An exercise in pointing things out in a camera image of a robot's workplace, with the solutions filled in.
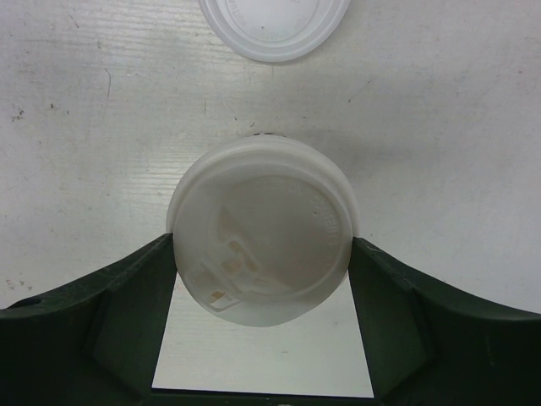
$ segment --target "lid rim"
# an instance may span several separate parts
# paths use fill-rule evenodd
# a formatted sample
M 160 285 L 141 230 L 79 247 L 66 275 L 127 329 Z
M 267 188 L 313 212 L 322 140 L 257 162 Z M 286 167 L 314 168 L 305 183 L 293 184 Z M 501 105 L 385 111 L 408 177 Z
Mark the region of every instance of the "lid rim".
M 256 61 L 267 63 L 287 62 L 300 58 L 321 45 L 342 21 L 351 0 L 331 0 L 331 10 L 316 28 L 301 41 L 284 47 L 264 47 L 239 35 L 223 18 L 216 0 L 199 0 L 199 6 L 209 26 L 233 51 Z
M 292 153 L 292 150 L 284 151 L 281 149 L 283 146 L 295 148 L 297 151 L 302 151 L 303 153 L 302 155 L 295 155 Z M 317 167 L 341 192 L 345 209 L 347 209 L 347 214 L 350 216 L 353 236 L 358 237 L 360 230 L 360 211 L 355 192 L 344 172 L 330 158 L 323 155 L 315 148 L 300 141 L 277 135 L 257 135 L 254 137 L 243 138 L 231 144 L 211 150 L 194 162 L 181 177 L 173 191 L 169 207 L 167 208 L 166 231 L 172 233 L 175 222 L 177 221 L 177 214 L 180 210 L 180 206 L 191 188 L 197 184 L 198 178 L 202 173 L 224 159 L 231 159 L 232 156 L 238 154 L 257 151 L 268 153 L 286 152 L 294 156 L 295 159 L 303 159 L 305 162 L 309 162 Z

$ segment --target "plastic cup lid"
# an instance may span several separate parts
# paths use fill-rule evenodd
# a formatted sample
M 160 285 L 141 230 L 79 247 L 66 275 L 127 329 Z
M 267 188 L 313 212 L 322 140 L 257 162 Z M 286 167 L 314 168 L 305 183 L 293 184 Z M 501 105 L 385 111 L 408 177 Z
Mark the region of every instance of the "plastic cup lid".
M 275 326 L 312 310 L 342 283 L 358 206 L 338 166 L 273 135 L 201 157 L 167 212 L 178 273 L 210 313 Z
M 340 24 L 350 0 L 199 0 L 210 27 L 232 49 L 263 62 L 302 57 Z

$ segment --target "black mark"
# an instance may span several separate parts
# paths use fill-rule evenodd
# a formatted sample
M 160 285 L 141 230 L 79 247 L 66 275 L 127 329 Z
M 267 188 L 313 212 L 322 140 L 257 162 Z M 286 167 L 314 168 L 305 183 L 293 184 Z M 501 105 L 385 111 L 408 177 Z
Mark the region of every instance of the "black mark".
M 109 85 L 107 85 L 107 102 L 109 102 L 109 95 L 111 94 L 111 74 L 107 70 L 107 68 L 104 68 L 107 74 L 109 75 Z
M 359 94 L 359 93 L 360 93 L 367 85 L 369 85 L 369 84 L 372 83 L 372 80 L 374 80 L 374 79 L 371 79 L 371 80 L 369 80 L 368 82 L 366 82 L 366 84 L 361 88 L 361 90 L 358 91 L 357 93 L 355 93 L 353 96 L 351 96 L 351 97 L 347 100 L 347 102 L 348 102 L 348 103 L 351 103 L 352 100 L 353 100 L 353 98 L 354 98 L 356 95 L 358 95 L 358 94 Z
M 69 16 L 69 18 L 74 22 L 75 26 L 76 26 L 77 28 L 79 28 L 79 24 L 77 24 L 77 21 L 75 21 L 75 19 L 72 17 L 72 15 L 71 15 L 69 12 L 68 12 L 68 16 Z

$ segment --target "white surface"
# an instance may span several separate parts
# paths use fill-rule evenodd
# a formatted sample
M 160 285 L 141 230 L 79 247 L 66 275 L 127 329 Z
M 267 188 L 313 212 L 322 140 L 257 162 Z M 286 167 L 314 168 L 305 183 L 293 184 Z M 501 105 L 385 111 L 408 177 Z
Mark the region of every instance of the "white surface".
M 350 0 L 200 0 L 215 33 L 256 61 L 300 58 L 340 24 Z
M 314 148 L 255 135 L 183 175 L 167 209 L 184 286 L 211 314 L 277 326 L 344 280 L 360 216 L 340 168 Z
M 160 235 L 186 168 L 264 130 L 341 166 L 382 249 L 541 312 L 540 20 L 538 0 L 353 1 L 315 51 L 269 66 L 195 1 L 3 2 L 2 305 Z M 356 334 L 345 286 L 276 330 L 178 286 L 156 385 L 367 394 Z

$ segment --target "scratched white surface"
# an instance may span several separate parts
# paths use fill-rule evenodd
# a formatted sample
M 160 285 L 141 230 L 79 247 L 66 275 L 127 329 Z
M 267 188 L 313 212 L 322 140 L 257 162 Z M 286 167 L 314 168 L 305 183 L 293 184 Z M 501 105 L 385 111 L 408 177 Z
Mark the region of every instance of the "scratched white surface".
M 270 66 L 195 1 L 4 0 L 0 305 L 157 237 L 186 168 L 263 130 L 335 160 L 382 249 L 541 312 L 539 21 L 538 0 L 353 0 L 323 46 Z M 261 330 L 178 284 L 155 386 L 369 396 L 359 340 L 346 285 Z

